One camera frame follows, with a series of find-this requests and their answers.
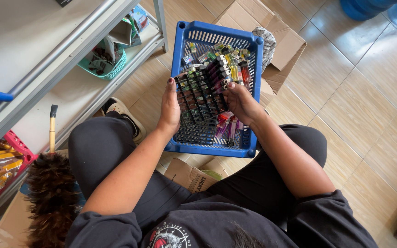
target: wooden handle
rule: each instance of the wooden handle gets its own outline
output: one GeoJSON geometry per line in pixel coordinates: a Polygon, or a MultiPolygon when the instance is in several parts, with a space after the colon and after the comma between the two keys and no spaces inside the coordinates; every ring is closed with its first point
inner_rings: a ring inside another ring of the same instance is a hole
{"type": "Polygon", "coordinates": [[[50,151],[48,153],[55,153],[55,118],[50,118],[50,151]]]}

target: checkered cloth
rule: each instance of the checkered cloth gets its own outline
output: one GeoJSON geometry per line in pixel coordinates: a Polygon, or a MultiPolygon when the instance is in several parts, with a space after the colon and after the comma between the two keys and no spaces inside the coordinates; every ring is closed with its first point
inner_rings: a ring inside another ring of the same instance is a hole
{"type": "Polygon", "coordinates": [[[260,26],[256,27],[252,33],[255,36],[262,37],[264,40],[264,46],[263,46],[263,63],[261,66],[261,73],[264,72],[264,69],[266,69],[266,66],[270,64],[270,61],[272,60],[273,57],[273,52],[275,51],[275,46],[277,43],[275,42],[275,37],[273,34],[269,31],[267,31],[265,28],[262,28],[260,26]]]}

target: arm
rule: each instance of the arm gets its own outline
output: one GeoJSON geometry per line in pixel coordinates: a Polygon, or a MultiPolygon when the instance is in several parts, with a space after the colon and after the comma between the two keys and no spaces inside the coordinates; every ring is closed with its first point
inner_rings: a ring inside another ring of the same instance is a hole
{"type": "Polygon", "coordinates": [[[102,215],[130,213],[140,199],[162,151],[180,126],[174,79],[168,80],[157,127],[94,190],[82,212],[102,215]]]}
{"type": "Polygon", "coordinates": [[[229,109],[255,133],[295,198],[335,191],[323,168],[283,132],[245,87],[230,83],[224,95],[229,109]]]}

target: blue plastic crate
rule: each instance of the blue plastic crate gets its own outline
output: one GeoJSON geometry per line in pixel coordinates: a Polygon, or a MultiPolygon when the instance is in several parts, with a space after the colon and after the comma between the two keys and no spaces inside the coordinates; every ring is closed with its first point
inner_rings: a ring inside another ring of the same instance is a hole
{"type": "MultiPolygon", "coordinates": [[[[230,44],[233,48],[247,48],[251,52],[249,71],[252,82],[250,92],[256,101],[260,101],[261,66],[263,55],[263,39],[254,36],[251,32],[241,31],[233,28],[202,23],[198,21],[177,23],[176,41],[174,43],[173,66],[171,76],[177,76],[181,70],[187,67],[181,60],[186,54],[190,54],[188,42],[196,44],[197,53],[191,54],[194,63],[198,64],[198,57],[205,51],[216,52],[213,45],[223,42],[230,44]]],[[[193,153],[202,155],[227,156],[237,158],[255,157],[255,146],[257,137],[247,126],[244,130],[237,130],[235,133],[235,145],[228,147],[228,129],[221,139],[214,138],[212,145],[191,144],[176,142],[173,138],[166,145],[166,151],[179,153],[193,153]]]]}

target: graphic print on t-shirt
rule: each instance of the graphic print on t-shirt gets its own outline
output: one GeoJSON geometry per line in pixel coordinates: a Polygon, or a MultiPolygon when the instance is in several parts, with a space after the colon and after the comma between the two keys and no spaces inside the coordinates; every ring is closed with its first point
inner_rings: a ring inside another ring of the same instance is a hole
{"type": "Polygon", "coordinates": [[[189,248],[191,240],[188,236],[181,226],[164,222],[151,234],[148,248],[189,248]]]}

